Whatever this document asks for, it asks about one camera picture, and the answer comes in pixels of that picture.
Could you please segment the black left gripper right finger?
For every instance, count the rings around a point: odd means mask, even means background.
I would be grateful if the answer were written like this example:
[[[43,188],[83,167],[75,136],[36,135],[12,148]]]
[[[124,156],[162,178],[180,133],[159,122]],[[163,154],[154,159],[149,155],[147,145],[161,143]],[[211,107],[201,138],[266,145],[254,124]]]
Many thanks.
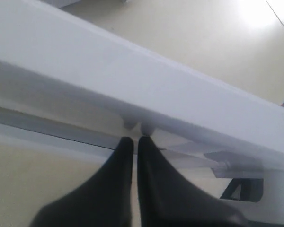
[[[236,208],[180,174],[151,137],[138,143],[137,185],[143,227],[247,227]]]

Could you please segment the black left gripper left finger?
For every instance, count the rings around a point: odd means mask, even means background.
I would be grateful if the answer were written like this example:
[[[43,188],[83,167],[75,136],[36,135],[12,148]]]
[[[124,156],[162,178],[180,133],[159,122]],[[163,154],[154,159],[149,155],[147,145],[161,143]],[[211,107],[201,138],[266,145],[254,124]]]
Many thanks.
[[[122,137],[91,178],[42,207],[32,227],[130,227],[133,140]]]

